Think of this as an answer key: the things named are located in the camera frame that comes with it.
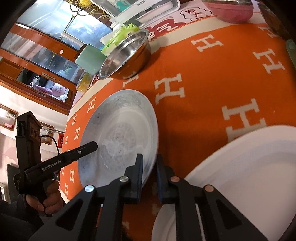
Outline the left hand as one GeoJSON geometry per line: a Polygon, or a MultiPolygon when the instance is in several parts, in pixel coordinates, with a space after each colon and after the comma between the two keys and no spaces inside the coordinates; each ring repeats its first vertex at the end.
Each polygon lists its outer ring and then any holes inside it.
{"type": "Polygon", "coordinates": [[[26,195],[26,202],[37,211],[43,211],[46,214],[57,213],[64,206],[59,187],[60,183],[53,180],[46,190],[47,198],[43,202],[31,195],[26,195]]]}

